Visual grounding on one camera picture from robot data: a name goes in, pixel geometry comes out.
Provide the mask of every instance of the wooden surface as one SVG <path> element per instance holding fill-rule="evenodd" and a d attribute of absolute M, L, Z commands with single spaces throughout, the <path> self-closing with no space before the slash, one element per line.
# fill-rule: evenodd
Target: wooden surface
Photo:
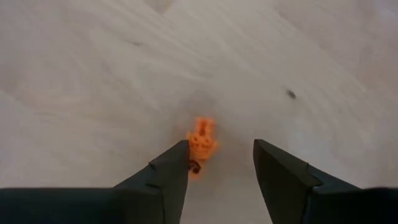
<path fill-rule="evenodd" d="M 397 85 L 395 0 L 0 0 L 0 187 L 113 186 L 205 115 L 182 223 L 271 223 L 253 139 L 397 186 Z"/>

